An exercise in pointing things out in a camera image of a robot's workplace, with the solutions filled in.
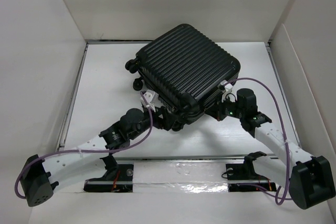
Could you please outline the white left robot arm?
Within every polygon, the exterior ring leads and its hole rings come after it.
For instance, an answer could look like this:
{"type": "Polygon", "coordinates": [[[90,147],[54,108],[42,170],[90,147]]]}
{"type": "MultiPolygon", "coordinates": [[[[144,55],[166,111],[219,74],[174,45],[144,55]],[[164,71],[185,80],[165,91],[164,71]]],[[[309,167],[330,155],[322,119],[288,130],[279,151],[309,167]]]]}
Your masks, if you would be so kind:
{"type": "Polygon", "coordinates": [[[22,187],[28,206],[35,207],[49,200],[56,191],[89,179],[96,168],[100,174],[97,180],[115,183],[120,167],[113,154],[132,148],[131,140],[142,133],[149,137],[153,128],[172,129],[177,119],[165,107],[129,109],[119,121],[75,148],[28,158],[16,185],[22,187]]]}

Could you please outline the black ribbed hard-shell suitcase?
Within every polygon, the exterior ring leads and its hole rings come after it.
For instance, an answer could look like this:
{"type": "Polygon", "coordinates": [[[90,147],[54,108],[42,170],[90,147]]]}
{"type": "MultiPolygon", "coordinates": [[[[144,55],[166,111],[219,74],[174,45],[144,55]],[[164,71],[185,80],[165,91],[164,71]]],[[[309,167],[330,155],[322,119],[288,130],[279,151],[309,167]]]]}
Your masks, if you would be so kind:
{"type": "Polygon", "coordinates": [[[204,114],[221,121],[223,84],[234,80],[240,62],[189,24],[180,24],[141,48],[125,64],[130,73],[159,96],[159,127],[179,131],[204,114]]]}

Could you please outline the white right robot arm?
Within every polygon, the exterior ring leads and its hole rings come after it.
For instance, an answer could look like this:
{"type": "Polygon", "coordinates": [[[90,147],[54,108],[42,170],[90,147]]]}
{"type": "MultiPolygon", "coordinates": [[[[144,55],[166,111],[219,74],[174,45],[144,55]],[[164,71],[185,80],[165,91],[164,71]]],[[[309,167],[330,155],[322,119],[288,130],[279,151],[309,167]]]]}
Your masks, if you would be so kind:
{"type": "Polygon", "coordinates": [[[242,128],[267,146],[281,161],[277,163],[263,152],[251,153],[246,156],[247,162],[242,166],[246,177],[261,175],[273,180],[301,209],[335,197],[329,161],[323,156],[315,157],[287,140],[272,120],[258,111],[253,90],[239,89],[234,102],[229,99],[215,102],[208,115],[219,121],[228,116],[239,119],[242,128]]]}

